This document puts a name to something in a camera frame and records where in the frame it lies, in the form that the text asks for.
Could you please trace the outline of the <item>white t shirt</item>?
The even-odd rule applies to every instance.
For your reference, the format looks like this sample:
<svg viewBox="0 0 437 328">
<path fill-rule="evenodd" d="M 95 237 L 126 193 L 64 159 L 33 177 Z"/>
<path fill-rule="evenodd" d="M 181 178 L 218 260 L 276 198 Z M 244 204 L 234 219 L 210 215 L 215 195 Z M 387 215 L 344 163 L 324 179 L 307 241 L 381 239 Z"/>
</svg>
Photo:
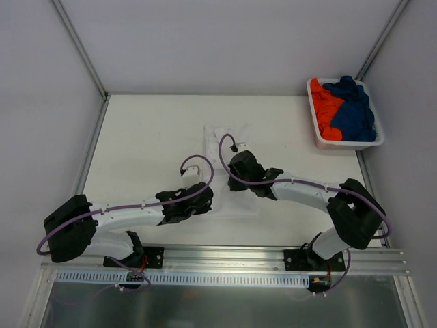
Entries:
<svg viewBox="0 0 437 328">
<path fill-rule="evenodd" d="M 203 130 L 203 155 L 214 168 L 214 179 L 210 185 L 214 193 L 212 210 L 213 217 L 250 217 L 259 212 L 257 198 L 249 190 L 234 192 L 227 185 L 229 175 L 223 169 L 219 160 L 219 141 L 223 135 L 229 133 L 234 138 L 225 138 L 222 146 L 222 156 L 225 163 L 229 163 L 235 155 L 231 150 L 233 142 L 250 145 L 253 140 L 252 126 L 219 127 L 206 125 Z"/>
</svg>

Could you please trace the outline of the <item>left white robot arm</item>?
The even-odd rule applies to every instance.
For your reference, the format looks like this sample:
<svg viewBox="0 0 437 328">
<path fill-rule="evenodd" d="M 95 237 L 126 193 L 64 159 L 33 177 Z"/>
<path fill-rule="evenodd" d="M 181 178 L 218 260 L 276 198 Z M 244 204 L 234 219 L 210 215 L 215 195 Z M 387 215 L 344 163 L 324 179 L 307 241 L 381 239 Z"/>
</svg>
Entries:
<svg viewBox="0 0 437 328">
<path fill-rule="evenodd" d="M 44 220 L 46 236 L 41 241 L 54 263 L 82 255 L 115 258 L 129 267 L 142 261 L 144 250 L 135 226 L 178 224 L 195 215 L 206 214 L 214 193 L 199 182 L 189 188 L 161 191 L 141 204 L 110 206 L 91 203 L 84 194 L 75 195 Z"/>
</svg>

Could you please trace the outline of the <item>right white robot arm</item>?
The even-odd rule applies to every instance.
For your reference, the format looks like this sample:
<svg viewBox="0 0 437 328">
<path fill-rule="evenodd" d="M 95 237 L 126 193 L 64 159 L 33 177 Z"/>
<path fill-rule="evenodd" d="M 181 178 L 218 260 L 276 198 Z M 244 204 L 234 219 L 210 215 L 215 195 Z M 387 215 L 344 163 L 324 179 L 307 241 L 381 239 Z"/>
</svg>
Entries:
<svg viewBox="0 0 437 328">
<path fill-rule="evenodd" d="M 366 249 L 386 219 L 381 205 L 352 178 L 340 184 L 305 180 L 282 169 L 263 168 L 248 150 L 236 153 L 226 169 L 232 191 L 250 189 L 257 197 L 297 202 L 329 215 L 333 227 L 318 234 L 305 254 L 307 265 L 316 271 L 339 252 Z"/>
</svg>

